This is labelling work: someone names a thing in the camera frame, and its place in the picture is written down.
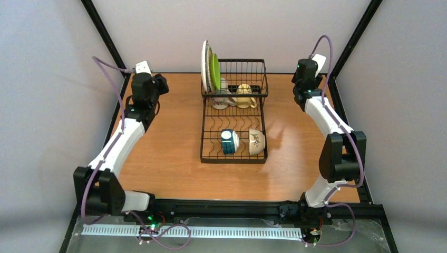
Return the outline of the blue striped white plate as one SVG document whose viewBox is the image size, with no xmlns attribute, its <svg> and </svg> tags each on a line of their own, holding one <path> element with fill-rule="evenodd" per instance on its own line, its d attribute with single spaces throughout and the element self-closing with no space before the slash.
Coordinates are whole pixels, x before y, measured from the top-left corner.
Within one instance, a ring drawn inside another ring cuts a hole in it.
<svg viewBox="0 0 447 253">
<path fill-rule="evenodd" d="M 201 50 L 201 78 L 204 93 L 209 93 L 212 91 L 209 66 L 208 66 L 209 62 L 208 56 L 209 56 L 209 42 L 208 40 L 205 40 L 203 42 Z"/>
</svg>

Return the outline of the woven bamboo tray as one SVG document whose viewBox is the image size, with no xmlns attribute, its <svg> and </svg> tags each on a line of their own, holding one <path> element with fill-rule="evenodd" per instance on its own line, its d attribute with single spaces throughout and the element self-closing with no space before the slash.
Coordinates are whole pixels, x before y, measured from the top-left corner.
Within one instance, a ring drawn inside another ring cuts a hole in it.
<svg viewBox="0 0 447 253">
<path fill-rule="evenodd" d="M 211 79 L 211 60 L 212 60 L 212 49 L 208 42 L 206 42 L 206 80 L 209 93 L 214 93 L 215 87 Z"/>
</svg>

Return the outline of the green plate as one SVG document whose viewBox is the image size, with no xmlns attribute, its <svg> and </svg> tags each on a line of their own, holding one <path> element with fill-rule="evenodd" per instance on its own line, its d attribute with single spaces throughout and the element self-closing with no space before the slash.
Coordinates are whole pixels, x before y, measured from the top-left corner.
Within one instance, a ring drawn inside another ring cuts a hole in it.
<svg viewBox="0 0 447 253">
<path fill-rule="evenodd" d="M 221 71 L 219 59 L 216 53 L 213 53 L 210 60 L 210 75 L 211 82 L 215 88 L 215 90 L 221 89 Z"/>
</svg>

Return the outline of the tall seashell mug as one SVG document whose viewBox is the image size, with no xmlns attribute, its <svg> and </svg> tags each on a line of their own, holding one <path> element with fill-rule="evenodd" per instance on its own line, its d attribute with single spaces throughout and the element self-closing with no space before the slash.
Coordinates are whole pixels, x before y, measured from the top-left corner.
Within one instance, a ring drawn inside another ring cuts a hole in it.
<svg viewBox="0 0 447 253">
<path fill-rule="evenodd" d="M 232 93 L 228 89 L 228 82 L 226 79 L 221 79 L 221 86 L 219 89 L 215 89 L 216 95 L 231 95 Z M 236 106 L 237 105 L 237 98 L 233 97 L 214 97 L 211 98 L 211 106 L 216 110 L 224 110 L 229 106 Z"/>
</svg>

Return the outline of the yellow handled white mug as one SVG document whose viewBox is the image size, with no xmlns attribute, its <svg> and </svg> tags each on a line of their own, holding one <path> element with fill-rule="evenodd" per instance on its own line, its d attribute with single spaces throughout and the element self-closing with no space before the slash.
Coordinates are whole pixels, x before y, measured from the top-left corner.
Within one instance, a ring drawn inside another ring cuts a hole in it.
<svg viewBox="0 0 447 253">
<path fill-rule="evenodd" d="M 252 97 L 252 88 L 248 84 L 241 84 L 237 88 L 237 95 L 244 95 L 239 97 L 237 100 L 237 107 L 241 109 L 246 108 L 256 108 L 257 102 L 254 97 Z"/>
</svg>

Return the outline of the black wire dish rack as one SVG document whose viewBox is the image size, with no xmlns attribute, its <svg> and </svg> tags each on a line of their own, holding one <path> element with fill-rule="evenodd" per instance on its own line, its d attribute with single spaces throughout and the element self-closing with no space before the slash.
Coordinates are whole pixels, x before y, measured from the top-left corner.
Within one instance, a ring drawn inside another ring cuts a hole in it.
<svg viewBox="0 0 447 253">
<path fill-rule="evenodd" d="M 218 96 L 203 89 L 202 129 L 200 160 L 212 164 L 264 164 L 268 158 L 268 149 L 259 154 L 249 153 L 249 130 L 255 129 L 266 134 L 264 103 L 269 87 L 266 66 L 263 59 L 220 59 L 222 83 L 227 87 L 230 98 L 240 98 L 238 86 L 248 84 L 250 97 L 256 100 L 255 108 L 227 106 L 215 109 L 213 99 Z M 234 130 L 240 140 L 240 146 L 234 154 L 224 154 L 221 144 L 223 129 Z"/>
</svg>

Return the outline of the white bowl with dark base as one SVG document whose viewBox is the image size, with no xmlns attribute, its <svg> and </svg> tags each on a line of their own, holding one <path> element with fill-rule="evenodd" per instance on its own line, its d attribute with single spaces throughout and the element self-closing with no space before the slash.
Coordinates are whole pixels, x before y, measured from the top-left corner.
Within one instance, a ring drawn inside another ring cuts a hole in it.
<svg viewBox="0 0 447 253">
<path fill-rule="evenodd" d="M 240 147 L 239 136 L 233 129 L 223 129 L 221 131 L 221 146 L 225 155 L 234 154 Z"/>
</svg>

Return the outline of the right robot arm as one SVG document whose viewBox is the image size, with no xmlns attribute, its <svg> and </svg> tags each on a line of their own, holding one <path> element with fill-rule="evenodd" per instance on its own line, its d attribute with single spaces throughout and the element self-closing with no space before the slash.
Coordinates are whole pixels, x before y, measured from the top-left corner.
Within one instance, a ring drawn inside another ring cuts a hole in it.
<svg viewBox="0 0 447 253">
<path fill-rule="evenodd" d="M 302 196 L 310 208 L 328 206 L 341 188 L 359 188 L 364 183 L 366 135 L 344 122 L 319 89 L 322 77 L 318 74 L 325 61 L 322 55 L 298 60 L 291 80 L 295 102 L 325 137 L 318 165 L 320 175 Z"/>
</svg>

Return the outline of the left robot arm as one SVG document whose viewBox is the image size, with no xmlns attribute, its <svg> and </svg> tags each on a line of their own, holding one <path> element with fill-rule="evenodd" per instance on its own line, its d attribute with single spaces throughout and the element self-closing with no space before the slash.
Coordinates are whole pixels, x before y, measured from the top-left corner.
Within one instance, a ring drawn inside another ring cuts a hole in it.
<svg viewBox="0 0 447 253">
<path fill-rule="evenodd" d="M 159 97 L 169 92 L 161 74 L 136 73 L 126 98 L 124 118 L 99 155 L 73 173 L 81 217 L 87 212 L 117 216 L 123 212 L 148 210 L 154 195 L 125 191 L 118 177 L 123 164 L 158 114 Z"/>
</svg>

